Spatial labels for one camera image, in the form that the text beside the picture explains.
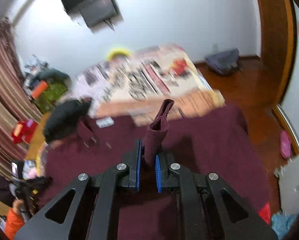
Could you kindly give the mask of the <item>orange sleeve forearm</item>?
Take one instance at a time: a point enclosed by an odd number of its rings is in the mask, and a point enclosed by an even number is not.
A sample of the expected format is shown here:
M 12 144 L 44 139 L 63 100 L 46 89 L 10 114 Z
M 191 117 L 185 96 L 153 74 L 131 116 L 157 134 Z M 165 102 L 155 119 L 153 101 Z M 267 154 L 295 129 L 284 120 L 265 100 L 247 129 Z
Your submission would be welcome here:
M 5 234 L 8 239 L 13 240 L 17 231 L 25 224 L 21 213 L 24 201 L 15 199 L 12 207 L 8 210 L 5 221 Z

